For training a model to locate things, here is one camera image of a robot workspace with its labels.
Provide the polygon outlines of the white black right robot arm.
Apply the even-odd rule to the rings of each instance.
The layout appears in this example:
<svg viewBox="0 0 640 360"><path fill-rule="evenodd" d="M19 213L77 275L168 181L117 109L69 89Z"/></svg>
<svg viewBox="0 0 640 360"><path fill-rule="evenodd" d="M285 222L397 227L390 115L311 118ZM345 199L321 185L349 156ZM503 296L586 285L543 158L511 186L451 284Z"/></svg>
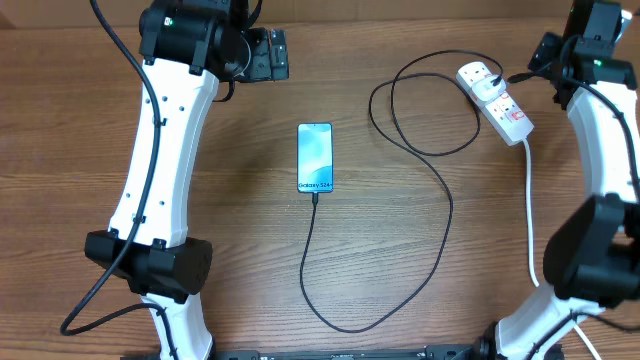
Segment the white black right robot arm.
<svg viewBox="0 0 640 360"><path fill-rule="evenodd" d="M555 88L579 144L586 200L549 239L544 282L489 326L471 359L560 359L556 344L587 318L639 298L639 131L631 63L613 57L632 15L575 0L563 35L546 33L525 73Z"/></svg>

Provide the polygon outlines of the blue smartphone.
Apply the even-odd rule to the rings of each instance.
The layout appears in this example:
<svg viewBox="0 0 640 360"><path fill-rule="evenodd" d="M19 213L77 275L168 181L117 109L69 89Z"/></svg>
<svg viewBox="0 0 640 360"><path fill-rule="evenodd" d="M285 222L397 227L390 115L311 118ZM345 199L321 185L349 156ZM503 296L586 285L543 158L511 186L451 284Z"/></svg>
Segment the blue smartphone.
<svg viewBox="0 0 640 360"><path fill-rule="evenodd" d="M334 190L333 126L330 123L298 126L297 189L301 193Z"/></svg>

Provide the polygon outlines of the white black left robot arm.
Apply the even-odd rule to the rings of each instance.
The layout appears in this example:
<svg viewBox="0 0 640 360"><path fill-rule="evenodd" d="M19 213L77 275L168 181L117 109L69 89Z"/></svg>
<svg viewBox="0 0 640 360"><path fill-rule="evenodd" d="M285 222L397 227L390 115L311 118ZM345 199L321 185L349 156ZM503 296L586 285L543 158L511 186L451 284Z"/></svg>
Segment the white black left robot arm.
<svg viewBox="0 0 640 360"><path fill-rule="evenodd" d="M220 85L289 76L285 34L258 27L260 12L246 1L155 1L127 54L143 84L138 130L119 204L106 229L87 235L85 254L140 296L162 359L215 355L201 302L212 246L188 234L189 189Z"/></svg>

